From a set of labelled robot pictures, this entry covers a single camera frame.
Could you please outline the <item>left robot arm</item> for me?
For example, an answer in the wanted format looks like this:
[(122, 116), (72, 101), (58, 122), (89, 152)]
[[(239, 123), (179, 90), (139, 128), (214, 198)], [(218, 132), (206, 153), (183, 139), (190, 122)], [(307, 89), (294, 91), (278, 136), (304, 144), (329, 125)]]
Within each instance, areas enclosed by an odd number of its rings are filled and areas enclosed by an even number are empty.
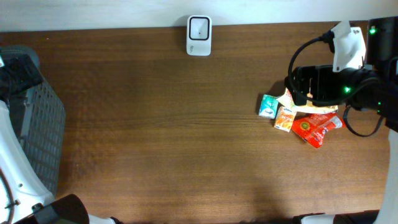
[(55, 197), (66, 112), (32, 49), (1, 48), (1, 223), (119, 223)]

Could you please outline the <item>orange small carton box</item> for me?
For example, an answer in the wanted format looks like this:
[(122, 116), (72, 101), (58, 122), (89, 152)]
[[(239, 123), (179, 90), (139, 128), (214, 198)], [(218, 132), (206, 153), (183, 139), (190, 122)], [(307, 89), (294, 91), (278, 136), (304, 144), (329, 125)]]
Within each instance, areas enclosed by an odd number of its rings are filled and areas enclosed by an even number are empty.
[(279, 130), (289, 132), (294, 123), (296, 114), (296, 111), (291, 111), (288, 108), (281, 106), (276, 114), (274, 127)]

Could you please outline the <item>red snack bag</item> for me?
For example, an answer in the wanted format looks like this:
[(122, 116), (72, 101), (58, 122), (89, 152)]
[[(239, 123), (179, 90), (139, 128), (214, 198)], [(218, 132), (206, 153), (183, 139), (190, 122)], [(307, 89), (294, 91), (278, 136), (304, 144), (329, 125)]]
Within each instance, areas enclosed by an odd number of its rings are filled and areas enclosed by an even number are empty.
[(297, 119), (292, 131), (315, 148), (323, 144), (325, 134), (333, 129), (344, 128), (345, 122), (337, 113), (309, 114)]

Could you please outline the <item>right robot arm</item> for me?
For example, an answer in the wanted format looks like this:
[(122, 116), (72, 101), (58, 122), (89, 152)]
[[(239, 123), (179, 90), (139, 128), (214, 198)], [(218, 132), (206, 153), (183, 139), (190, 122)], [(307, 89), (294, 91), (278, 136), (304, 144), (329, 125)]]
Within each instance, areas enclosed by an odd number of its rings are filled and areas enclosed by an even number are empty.
[[(332, 65), (294, 67), (299, 53), (317, 42), (329, 45)], [(285, 86), (296, 105), (345, 104), (344, 119), (350, 109), (374, 110), (377, 125), (389, 128), (389, 169), (380, 210), (310, 213), (293, 217), (292, 223), (397, 223), (397, 17), (369, 20), (366, 35), (341, 21), (304, 43), (290, 59)]]

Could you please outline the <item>teal tissue packet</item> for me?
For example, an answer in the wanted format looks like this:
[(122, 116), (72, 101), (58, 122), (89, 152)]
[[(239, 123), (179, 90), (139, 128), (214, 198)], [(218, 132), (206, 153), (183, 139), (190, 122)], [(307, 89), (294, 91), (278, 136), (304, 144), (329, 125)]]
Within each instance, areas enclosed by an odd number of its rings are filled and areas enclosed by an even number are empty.
[(263, 95), (259, 109), (259, 116), (274, 119), (278, 104), (279, 102), (276, 100), (276, 97)]

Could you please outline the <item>yellow snack bag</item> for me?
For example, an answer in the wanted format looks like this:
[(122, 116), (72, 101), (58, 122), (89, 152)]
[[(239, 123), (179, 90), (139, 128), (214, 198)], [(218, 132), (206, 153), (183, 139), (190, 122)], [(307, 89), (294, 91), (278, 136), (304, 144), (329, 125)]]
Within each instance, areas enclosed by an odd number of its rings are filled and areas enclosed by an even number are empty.
[(338, 105), (334, 106), (315, 106), (311, 101), (307, 101), (305, 105), (298, 106), (294, 103), (290, 91), (286, 88), (283, 95), (276, 100), (285, 108), (295, 112), (311, 113), (311, 114), (327, 114), (338, 111)]

